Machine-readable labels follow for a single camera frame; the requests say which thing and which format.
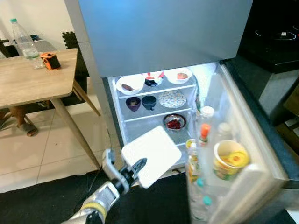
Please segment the white bottle cap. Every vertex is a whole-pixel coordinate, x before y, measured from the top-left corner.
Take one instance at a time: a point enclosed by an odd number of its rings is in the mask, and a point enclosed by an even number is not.
[[[220,134],[231,134],[232,128],[228,123],[221,123],[219,124],[217,130]]]
[[[202,116],[204,116],[205,118],[211,118],[214,115],[214,108],[210,107],[210,106],[204,106],[201,110],[200,110]]]

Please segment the cup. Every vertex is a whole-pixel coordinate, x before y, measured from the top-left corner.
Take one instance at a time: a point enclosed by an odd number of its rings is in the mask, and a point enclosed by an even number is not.
[[[141,100],[138,97],[130,97],[126,100],[126,105],[131,111],[136,112],[141,105],[140,102]]]
[[[230,180],[249,163],[244,147],[232,140],[223,140],[214,146],[214,173],[223,180]]]
[[[145,96],[142,98],[142,105],[145,107],[145,109],[149,110],[149,111],[153,111],[154,107],[156,105],[156,97],[153,96]]]

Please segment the orange object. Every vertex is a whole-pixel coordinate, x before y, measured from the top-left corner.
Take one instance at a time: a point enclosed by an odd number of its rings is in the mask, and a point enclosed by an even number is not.
[[[49,70],[56,70],[60,68],[60,63],[54,53],[43,53],[41,55],[44,65]]]
[[[200,136],[202,138],[206,138],[209,135],[210,130],[211,130],[211,126],[210,125],[208,125],[208,124],[202,124],[201,125],[201,130],[200,130]]]

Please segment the teal bottle cap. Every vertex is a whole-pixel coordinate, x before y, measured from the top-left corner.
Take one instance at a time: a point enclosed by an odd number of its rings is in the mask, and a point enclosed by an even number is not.
[[[212,199],[209,196],[204,196],[202,201],[205,205],[211,205],[212,202],[213,202]]]
[[[198,184],[198,186],[200,186],[200,187],[203,187],[203,186],[204,186],[204,182],[203,182],[202,179],[200,179],[200,178],[197,179],[197,184]]]

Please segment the sandal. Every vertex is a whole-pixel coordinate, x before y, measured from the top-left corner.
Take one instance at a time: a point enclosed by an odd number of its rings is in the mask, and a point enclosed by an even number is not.
[[[20,130],[22,130],[23,132],[26,132],[28,137],[33,137],[38,133],[37,128],[34,125],[28,124],[28,123],[24,123],[21,126],[18,127]],[[29,135],[31,131],[36,131],[33,135]]]
[[[3,119],[0,119],[0,130],[3,128],[5,122],[11,117],[11,112],[8,112],[7,114],[5,114],[5,116],[3,117]]]

